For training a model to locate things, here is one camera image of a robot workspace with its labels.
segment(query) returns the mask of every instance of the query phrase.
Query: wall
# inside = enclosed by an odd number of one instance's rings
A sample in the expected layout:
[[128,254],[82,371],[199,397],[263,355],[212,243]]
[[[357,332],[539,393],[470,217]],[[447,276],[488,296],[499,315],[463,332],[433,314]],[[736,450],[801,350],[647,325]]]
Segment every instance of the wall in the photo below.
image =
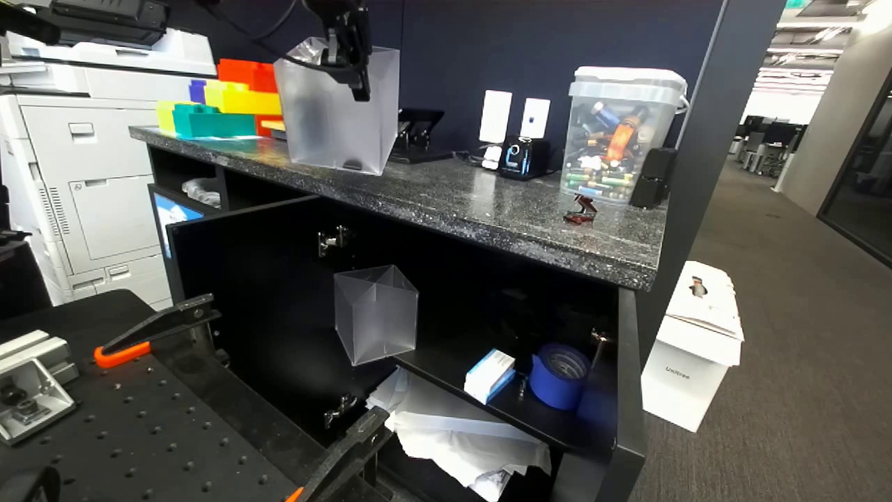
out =
[[[465,149],[474,92],[496,88],[560,98],[552,132],[566,124],[566,89],[580,65],[670,68],[688,78],[722,0],[365,0],[375,43],[401,49],[401,107],[447,109],[440,141]],[[223,0],[220,8],[261,33],[286,4]],[[215,25],[196,4],[174,4],[177,25],[208,32],[220,53],[274,60]],[[298,8],[272,45],[290,49],[322,25]]]
[[892,25],[860,38],[839,60],[780,192],[818,215],[892,70]]
[[779,88],[755,84],[744,118],[755,116],[755,118],[810,125],[824,96],[825,89],[779,89]]

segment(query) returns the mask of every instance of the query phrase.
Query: desk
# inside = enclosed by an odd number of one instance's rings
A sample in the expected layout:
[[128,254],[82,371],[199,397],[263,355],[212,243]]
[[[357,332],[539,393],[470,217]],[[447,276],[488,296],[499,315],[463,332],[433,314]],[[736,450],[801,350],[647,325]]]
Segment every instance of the desk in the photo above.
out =
[[[532,351],[564,342],[592,355],[592,329],[617,346],[596,371],[596,418],[555,413],[507,393],[486,413],[552,445],[552,500],[626,500],[644,464],[638,296],[661,266],[666,203],[634,210],[596,203],[592,227],[564,222],[559,178],[507,181],[463,163],[390,164],[383,178],[293,164],[269,141],[191,142],[131,130],[149,146],[155,192],[187,201],[181,184],[215,178],[220,210],[167,227],[177,296],[215,294],[220,346],[234,371],[283,411],[293,389],[346,386],[332,329],[332,275],[400,266],[422,294],[418,350],[393,364],[463,397],[460,379],[488,350],[531,369]],[[340,258],[319,252],[319,234],[351,229]],[[304,383],[308,346],[330,357],[326,383]],[[319,436],[319,411],[290,413]]]
[[[283,502],[312,474],[325,448],[215,361],[160,350],[114,375],[93,369],[93,346],[149,314],[134,294],[103,294],[0,322],[0,342],[32,329],[71,342],[82,371],[68,389],[75,413],[15,450],[4,448],[0,466],[57,466],[61,500]],[[368,485],[351,485],[351,495],[379,500]]]

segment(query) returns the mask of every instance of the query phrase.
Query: pegboard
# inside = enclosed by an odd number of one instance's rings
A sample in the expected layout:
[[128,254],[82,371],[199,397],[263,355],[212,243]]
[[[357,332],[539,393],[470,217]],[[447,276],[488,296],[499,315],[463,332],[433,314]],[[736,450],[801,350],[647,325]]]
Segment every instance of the pegboard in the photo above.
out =
[[75,413],[0,466],[57,466],[61,500],[283,502],[295,485],[156,357],[68,386]]

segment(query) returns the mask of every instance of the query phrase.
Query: glass wall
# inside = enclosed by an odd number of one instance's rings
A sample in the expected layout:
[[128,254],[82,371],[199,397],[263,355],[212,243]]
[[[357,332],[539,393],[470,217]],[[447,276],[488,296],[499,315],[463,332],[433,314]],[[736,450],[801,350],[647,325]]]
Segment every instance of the glass wall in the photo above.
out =
[[892,266],[892,92],[891,81],[860,137],[824,222]]

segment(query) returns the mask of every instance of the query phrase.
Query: clear plastic container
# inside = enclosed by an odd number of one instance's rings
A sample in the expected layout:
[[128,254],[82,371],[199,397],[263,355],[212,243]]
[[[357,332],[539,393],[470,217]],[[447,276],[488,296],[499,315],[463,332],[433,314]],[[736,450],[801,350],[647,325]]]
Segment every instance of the clear plastic container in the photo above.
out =
[[386,174],[400,120],[400,50],[375,49],[365,103],[330,74],[293,63],[276,65],[276,81],[295,164]]
[[564,155],[564,192],[631,198],[647,152],[666,142],[688,84],[670,70],[580,68]]
[[337,275],[336,329],[351,367],[415,351],[418,290],[393,266]]

